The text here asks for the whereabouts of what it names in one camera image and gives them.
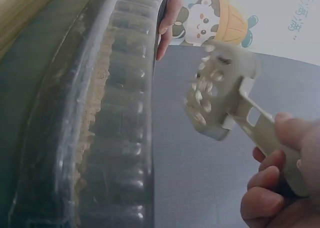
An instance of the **finger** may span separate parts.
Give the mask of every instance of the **finger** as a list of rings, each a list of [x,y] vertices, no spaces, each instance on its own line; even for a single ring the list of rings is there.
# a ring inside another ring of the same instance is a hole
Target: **finger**
[[[248,182],[247,189],[261,187],[268,190],[275,190],[279,184],[280,171],[276,166],[269,166],[265,170],[255,174]]]
[[[160,61],[164,57],[166,50],[172,40],[172,27],[166,33],[161,35],[160,44],[156,53],[156,60]]]
[[[286,154],[282,150],[275,150],[271,155],[267,156],[260,164],[259,172],[264,169],[275,166],[280,171],[284,169],[286,163]]]
[[[276,215],[285,205],[285,199],[262,187],[251,188],[242,198],[241,216],[244,220],[252,220]]]
[[[166,10],[164,18],[159,26],[159,33],[165,34],[170,26],[177,20],[181,7],[183,6],[183,0],[167,0]]]
[[[260,162],[260,163],[263,162],[264,159],[266,158],[265,155],[261,152],[261,150],[259,150],[258,147],[255,147],[253,149],[252,156],[257,162]]]
[[[301,150],[304,136],[315,126],[319,126],[319,122],[291,118],[287,113],[279,113],[275,117],[275,131],[280,142],[297,151]]]

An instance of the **fingernail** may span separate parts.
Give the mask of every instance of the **fingernail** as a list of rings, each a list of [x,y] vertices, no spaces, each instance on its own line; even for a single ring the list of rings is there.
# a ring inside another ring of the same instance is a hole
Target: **fingernail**
[[[296,167],[298,167],[298,169],[301,170],[301,159],[298,159],[296,161]]]
[[[281,199],[275,194],[266,194],[263,197],[263,204],[265,205],[265,208],[268,210],[276,207],[280,201]]]
[[[168,30],[168,28],[167,27],[165,27],[165,28],[162,28],[161,30],[160,30],[160,35],[163,35],[164,33],[166,33],[167,32],[167,30]]]
[[[285,122],[291,118],[291,114],[289,113],[278,113],[275,117],[276,120]]]

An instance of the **cartoon character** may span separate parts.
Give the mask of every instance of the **cartoon character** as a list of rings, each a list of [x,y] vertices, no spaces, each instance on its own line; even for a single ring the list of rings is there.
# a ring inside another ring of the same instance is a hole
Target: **cartoon character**
[[[218,40],[247,48],[253,42],[250,29],[257,23],[257,16],[245,20],[229,0],[197,0],[180,10],[173,37],[175,45],[201,46]]]

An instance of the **white plastic scoop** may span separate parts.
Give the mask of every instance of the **white plastic scoop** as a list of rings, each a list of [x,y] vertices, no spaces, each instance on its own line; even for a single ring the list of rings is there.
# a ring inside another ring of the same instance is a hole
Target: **white plastic scoop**
[[[297,167],[300,154],[279,142],[272,116],[248,97],[260,71],[255,55],[217,41],[206,51],[209,56],[202,59],[185,101],[195,130],[221,141],[237,123],[265,156],[275,150],[285,152],[283,175],[288,185],[297,196],[308,196]],[[256,124],[249,122],[252,109],[259,112]]]

